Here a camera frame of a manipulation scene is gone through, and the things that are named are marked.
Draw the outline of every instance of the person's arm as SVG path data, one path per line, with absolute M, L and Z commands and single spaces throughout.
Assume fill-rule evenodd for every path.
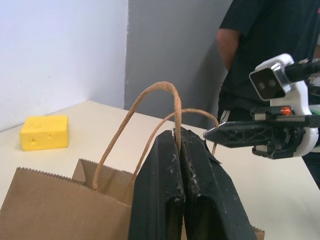
M 240 36 L 247 37 L 260 13 L 270 0 L 233 0 L 216 36 L 221 58 L 229 71 Z
M 219 29 L 216 36 L 216 41 L 219 47 L 220 55 L 225 65 L 225 68 L 229 71 L 234 61 L 241 33 L 232 29 Z

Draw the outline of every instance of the camera lens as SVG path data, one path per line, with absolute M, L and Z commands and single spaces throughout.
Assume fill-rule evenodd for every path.
M 273 88 L 274 86 L 276 86 L 276 81 L 273 80 L 273 79 L 270 79 L 270 80 L 268 81 L 268 84 L 269 84 L 270 87 Z
M 260 90 L 265 89 L 265 85 L 263 84 L 263 82 L 259 82 L 259 83 L 258 83 L 258 88 L 259 88 Z

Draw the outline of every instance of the sponge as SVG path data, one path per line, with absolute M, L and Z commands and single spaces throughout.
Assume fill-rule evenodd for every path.
M 20 131 L 24 151 L 68 147 L 67 116 L 30 116 Z

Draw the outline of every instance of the table surface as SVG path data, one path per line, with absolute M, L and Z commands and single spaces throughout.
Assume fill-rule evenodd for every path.
M 55 113 L 69 117 L 69 147 L 63 149 L 23 152 L 21 126 L 1 132 L 0 205 L 17 167 L 71 177 L 79 158 L 98 162 L 126 113 L 92 101 Z M 135 113 L 105 164 L 133 172 L 160 121 Z M 167 121 L 159 133 L 173 127 Z M 200 136 L 204 132 L 184 127 Z M 217 147 L 215 157 L 231 176 L 251 224 L 265 230 L 266 240 L 320 239 L 320 191 L 300 157 L 271 160 L 253 155 L 250 147 L 223 146 Z

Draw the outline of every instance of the brown paper bag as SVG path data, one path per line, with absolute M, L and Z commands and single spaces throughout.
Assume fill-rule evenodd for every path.
M 17 168 L 0 210 L 1 240 L 127 240 L 131 207 L 121 203 L 132 174 L 79 160 L 73 179 Z

